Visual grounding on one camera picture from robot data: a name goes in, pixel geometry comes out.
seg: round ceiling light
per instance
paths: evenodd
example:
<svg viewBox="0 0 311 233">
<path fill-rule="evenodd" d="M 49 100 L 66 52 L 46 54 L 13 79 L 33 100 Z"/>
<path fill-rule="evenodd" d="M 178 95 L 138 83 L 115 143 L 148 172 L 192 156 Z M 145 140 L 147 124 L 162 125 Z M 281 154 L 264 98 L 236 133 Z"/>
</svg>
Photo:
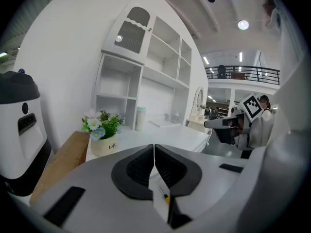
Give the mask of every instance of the round ceiling light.
<svg viewBox="0 0 311 233">
<path fill-rule="evenodd" d="M 248 29 L 248 26 L 249 26 L 248 21 L 241 20 L 238 22 L 239 29 L 245 30 L 245 29 Z"/>
</svg>

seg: white column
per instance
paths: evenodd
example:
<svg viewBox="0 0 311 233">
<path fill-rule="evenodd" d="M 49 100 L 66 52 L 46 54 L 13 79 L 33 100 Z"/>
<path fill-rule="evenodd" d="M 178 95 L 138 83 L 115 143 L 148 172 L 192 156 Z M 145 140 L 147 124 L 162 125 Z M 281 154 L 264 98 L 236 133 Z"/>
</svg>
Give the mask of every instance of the white column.
<svg viewBox="0 0 311 233">
<path fill-rule="evenodd" d="M 231 116 L 231 108 L 234 107 L 234 99 L 235 99 L 235 88 L 232 88 L 231 93 L 230 93 L 230 104 L 229 104 L 228 117 Z"/>
</svg>

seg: pink flower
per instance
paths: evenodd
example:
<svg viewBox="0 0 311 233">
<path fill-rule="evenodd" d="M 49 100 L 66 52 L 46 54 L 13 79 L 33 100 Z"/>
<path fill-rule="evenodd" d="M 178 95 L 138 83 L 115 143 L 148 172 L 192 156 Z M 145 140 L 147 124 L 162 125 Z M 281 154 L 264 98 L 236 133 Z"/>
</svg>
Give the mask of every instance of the pink flower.
<svg viewBox="0 0 311 233">
<path fill-rule="evenodd" d="M 90 119 L 97 119 L 102 113 L 95 112 L 94 109 L 90 108 L 89 112 L 84 112 L 84 114 Z"/>
</svg>

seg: artificial flower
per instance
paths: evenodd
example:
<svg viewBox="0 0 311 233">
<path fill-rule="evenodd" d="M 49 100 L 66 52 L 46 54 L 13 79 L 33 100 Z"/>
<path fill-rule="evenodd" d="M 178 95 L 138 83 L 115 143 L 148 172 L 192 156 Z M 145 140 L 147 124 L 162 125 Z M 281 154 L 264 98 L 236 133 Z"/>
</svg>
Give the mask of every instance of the artificial flower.
<svg viewBox="0 0 311 233">
<path fill-rule="evenodd" d="M 84 112 L 84 114 L 90 119 L 97 119 L 102 113 L 95 112 L 94 109 L 90 108 L 89 112 Z"/>
<path fill-rule="evenodd" d="M 103 129 L 103 128 L 98 128 L 97 131 L 101 135 L 101 137 L 103 137 L 106 133 L 105 129 Z"/>
<path fill-rule="evenodd" d="M 88 131 L 89 131 L 89 128 L 88 128 L 87 125 L 84 123 L 84 124 L 82 124 L 81 130 L 83 130 L 83 131 L 85 131 L 85 132 L 88 132 Z"/>
<path fill-rule="evenodd" d="M 99 134 L 98 130 L 93 131 L 89 136 L 92 138 L 93 141 L 98 141 L 101 138 L 101 135 Z"/>
<path fill-rule="evenodd" d="M 98 128 L 98 126 L 101 124 L 101 122 L 98 119 L 88 119 L 87 125 L 91 130 L 95 130 Z"/>
</svg>

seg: gray floor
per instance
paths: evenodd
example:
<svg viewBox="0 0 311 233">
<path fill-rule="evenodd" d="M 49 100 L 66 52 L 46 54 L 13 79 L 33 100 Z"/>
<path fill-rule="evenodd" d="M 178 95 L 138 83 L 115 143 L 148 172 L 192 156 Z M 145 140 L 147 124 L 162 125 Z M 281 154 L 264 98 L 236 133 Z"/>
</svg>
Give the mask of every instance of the gray floor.
<svg viewBox="0 0 311 233">
<path fill-rule="evenodd" d="M 213 132 L 208 141 L 208 146 L 203 149 L 202 153 L 222 157 L 240 158 L 242 151 L 238 150 L 235 145 L 221 143 L 217 138 L 216 133 Z"/>
</svg>

